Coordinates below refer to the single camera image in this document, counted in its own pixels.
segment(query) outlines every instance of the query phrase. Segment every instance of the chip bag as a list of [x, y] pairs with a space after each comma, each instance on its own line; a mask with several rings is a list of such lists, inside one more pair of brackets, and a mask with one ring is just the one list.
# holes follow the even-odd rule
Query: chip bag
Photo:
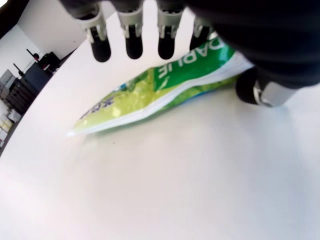
[[252, 65], [216, 37], [177, 61], [152, 67], [89, 109], [68, 133], [89, 134], [145, 119], [202, 93], [232, 84]]

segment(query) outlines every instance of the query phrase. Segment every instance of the white table surface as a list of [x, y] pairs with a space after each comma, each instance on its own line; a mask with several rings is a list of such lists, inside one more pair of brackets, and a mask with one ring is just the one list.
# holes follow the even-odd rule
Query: white table surface
[[[274, 109], [220, 90], [130, 127], [65, 137], [115, 87], [165, 62], [155, 2], [144, 10], [139, 60], [114, 14], [110, 61], [84, 42], [25, 114], [0, 159], [0, 239], [319, 239], [319, 86]], [[187, 11], [174, 59], [192, 29]]]

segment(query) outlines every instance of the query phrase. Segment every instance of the green label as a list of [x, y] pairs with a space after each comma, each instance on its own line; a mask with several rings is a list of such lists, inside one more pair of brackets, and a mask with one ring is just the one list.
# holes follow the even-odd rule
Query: green label
[[220, 38], [214, 38], [177, 61], [156, 67], [154, 90], [167, 89], [208, 75], [224, 65], [234, 53]]

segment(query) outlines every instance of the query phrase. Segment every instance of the robotic hand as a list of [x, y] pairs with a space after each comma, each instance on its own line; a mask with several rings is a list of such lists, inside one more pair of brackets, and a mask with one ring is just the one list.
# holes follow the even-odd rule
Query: robotic hand
[[[97, 0], [60, 0], [80, 23], [95, 59], [111, 56], [106, 22]], [[123, 29], [126, 51], [143, 53], [143, 0], [111, 0]], [[196, 14], [190, 49], [204, 43], [215, 30], [255, 67], [237, 84], [238, 97], [250, 104], [275, 107], [298, 89], [320, 82], [320, 2], [305, 0], [157, 0], [158, 53], [170, 59], [186, 6]]]

